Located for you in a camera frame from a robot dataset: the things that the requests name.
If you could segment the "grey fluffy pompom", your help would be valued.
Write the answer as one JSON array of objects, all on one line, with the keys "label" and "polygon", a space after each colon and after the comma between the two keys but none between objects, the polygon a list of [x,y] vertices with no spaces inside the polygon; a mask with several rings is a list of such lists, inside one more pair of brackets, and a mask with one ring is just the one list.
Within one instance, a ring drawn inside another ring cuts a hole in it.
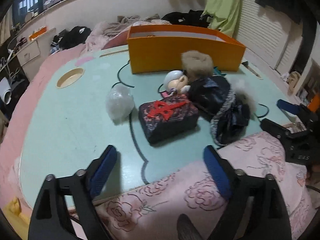
[{"label": "grey fluffy pompom", "polygon": [[254,94],[254,89],[244,79],[232,78],[230,79],[231,88],[236,94],[236,97],[242,103],[249,106],[250,114],[253,115],[257,110],[257,102]]}]

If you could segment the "black doll jacket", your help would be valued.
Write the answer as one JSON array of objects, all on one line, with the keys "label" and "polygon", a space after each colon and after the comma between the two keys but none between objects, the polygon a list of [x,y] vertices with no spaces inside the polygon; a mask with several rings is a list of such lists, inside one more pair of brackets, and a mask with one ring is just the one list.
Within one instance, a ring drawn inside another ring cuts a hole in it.
[{"label": "black doll jacket", "polygon": [[223,76],[194,80],[190,84],[188,99],[210,121],[210,133],[219,146],[237,141],[249,124],[249,104],[236,95]]}]

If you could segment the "beige fur hat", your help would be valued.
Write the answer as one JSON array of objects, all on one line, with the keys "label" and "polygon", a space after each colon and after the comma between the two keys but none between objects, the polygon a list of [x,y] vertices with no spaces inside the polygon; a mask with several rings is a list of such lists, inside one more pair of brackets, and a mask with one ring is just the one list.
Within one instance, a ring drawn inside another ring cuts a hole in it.
[{"label": "beige fur hat", "polygon": [[207,54],[190,50],[182,53],[181,60],[183,71],[190,82],[214,74],[213,60]]}]

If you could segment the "small doll figure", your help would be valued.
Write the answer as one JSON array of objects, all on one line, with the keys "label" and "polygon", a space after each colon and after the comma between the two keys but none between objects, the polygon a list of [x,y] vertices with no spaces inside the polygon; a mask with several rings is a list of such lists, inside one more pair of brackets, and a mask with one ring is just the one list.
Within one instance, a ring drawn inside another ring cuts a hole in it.
[{"label": "small doll figure", "polygon": [[189,79],[181,70],[168,72],[163,82],[165,91],[169,95],[188,94],[190,85]]}]

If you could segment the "green hanging cloth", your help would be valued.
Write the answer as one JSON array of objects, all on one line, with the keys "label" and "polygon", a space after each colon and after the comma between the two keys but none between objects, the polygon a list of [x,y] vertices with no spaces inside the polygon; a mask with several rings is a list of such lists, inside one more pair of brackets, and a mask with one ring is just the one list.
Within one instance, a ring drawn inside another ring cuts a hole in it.
[{"label": "green hanging cloth", "polygon": [[207,0],[202,17],[208,28],[232,37],[241,11],[241,0]]}]

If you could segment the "red black pouch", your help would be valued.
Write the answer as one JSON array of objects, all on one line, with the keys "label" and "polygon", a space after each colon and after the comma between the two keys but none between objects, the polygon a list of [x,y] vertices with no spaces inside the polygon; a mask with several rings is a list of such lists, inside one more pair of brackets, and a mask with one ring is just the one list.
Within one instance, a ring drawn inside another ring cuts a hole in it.
[{"label": "red black pouch", "polygon": [[194,129],[199,116],[199,110],[184,94],[146,102],[138,110],[144,135],[151,145]]}]

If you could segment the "black clothes pile right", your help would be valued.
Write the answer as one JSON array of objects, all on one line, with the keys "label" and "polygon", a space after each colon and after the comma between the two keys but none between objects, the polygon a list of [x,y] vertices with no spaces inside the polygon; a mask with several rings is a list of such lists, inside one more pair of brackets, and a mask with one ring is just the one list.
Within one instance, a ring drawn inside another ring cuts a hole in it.
[{"label": "black clothes pile right", "polygon": [[173,25],[188,25],[194,27],[208,28],[209,15],[202,15],[203,10],[189,10],[189,12],[170,12],[162,17]]}]

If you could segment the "black clothes pile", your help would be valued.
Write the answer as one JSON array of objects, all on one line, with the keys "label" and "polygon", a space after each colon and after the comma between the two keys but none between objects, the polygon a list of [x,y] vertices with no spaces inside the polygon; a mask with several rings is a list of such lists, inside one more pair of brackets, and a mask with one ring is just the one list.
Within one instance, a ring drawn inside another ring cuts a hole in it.
[{"label": "black clothes pile", "polygon": [[76,26],[70,31],[66,29],[61,31],[54,36],[50,44],[50,54],[84,44],[91,32],[91,29],[84,26]]},{"label": "black clothes pile", "polygon": [[162,17],[173,25],[188,25],[194,27],[208,28],[209,15],[202,15],[203,10],[189,10],[189,12],[170,12]]}]

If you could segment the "clear plastic bag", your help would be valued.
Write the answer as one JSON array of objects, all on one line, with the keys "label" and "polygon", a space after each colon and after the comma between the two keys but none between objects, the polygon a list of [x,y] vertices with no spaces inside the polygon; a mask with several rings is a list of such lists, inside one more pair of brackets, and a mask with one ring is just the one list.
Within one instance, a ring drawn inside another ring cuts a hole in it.
[{"label": "clear plastic bag", "polygon": [[129,87],[117,83],[106,96],[106,111],[111,120],[118,122],[127,118],[135,107]]}]

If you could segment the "orange cardboard box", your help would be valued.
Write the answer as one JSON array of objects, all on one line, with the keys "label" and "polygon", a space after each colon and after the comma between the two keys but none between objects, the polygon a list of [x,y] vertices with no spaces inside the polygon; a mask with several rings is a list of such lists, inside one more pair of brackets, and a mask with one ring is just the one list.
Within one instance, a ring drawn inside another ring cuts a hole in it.
[{"label": "orange cardboard box", "polygon": [[217,30],[188,25],[132,26],[126,41],[133,74],[182,69],[188,51],[209,55],[219,70],[236,72],[246,49]]}]

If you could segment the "white drawer cabinet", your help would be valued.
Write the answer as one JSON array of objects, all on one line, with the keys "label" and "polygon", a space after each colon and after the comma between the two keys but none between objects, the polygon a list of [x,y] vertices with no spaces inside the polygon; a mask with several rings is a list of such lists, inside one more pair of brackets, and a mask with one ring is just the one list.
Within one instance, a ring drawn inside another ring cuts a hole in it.
[{"label": "white drawer cabinet", "polygon": [[50,45],[55,35],[56,28],[50,29],[17,53],[18,61],[29,82],[33,80],[45,59],[50,55]]}]

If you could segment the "pink blanket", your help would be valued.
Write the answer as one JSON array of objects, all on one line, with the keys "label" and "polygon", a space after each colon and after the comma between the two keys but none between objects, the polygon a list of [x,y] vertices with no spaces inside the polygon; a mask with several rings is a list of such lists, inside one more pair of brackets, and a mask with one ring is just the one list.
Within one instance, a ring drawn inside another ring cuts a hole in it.
[{"label": "pink blanket", "polygon": [[171,23],[161,20],[158,14],[146,18],[140,18],[138,15],[118,16],[116,22],[99,22],[86,38],[81,55],[125,45],[129,29],[140,25],[171,25]]}]

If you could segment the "black clothes pile left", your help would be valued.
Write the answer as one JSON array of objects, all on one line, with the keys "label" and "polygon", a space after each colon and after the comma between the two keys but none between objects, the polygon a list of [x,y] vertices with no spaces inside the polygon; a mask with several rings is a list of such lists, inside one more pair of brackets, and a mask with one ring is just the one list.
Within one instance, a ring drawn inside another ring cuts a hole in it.
[{"label": "black clothes pile left", "polygon": [[54,36],[50,44],[50,54],[84,44],[91,32],[91,29],[84,26],[76,26],[70,31],[66,29],[61,31]]}]

